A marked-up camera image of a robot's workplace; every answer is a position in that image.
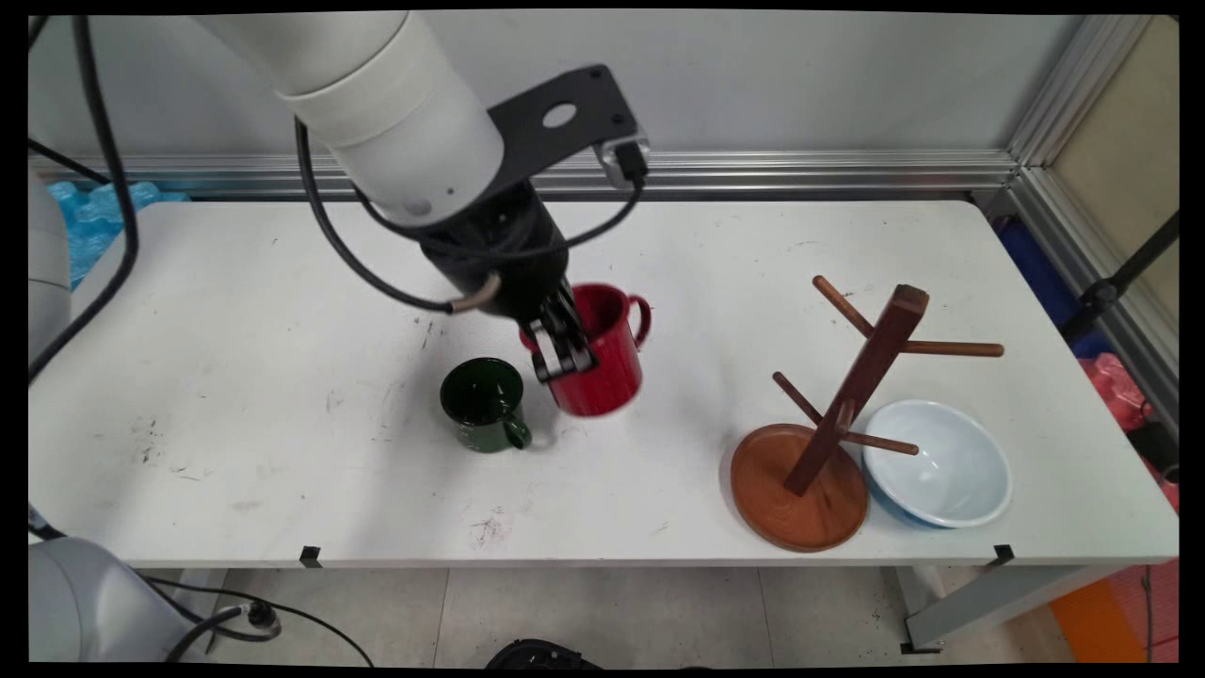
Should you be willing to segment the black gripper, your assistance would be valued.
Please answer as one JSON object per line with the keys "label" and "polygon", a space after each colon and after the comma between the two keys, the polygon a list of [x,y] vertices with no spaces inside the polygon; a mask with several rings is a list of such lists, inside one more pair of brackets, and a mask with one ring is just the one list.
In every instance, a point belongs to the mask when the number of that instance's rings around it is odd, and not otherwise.
{"label": "black gripper", "polygon": [[482,313],[521,323],[541,383],[598,366],[568,282],[568,252],[517,257],[564,241],[537,190],[524,181],[474,206],[421,244],[427,259],[465,295],[478,291],[488,275],[500,275],[499,291]]}

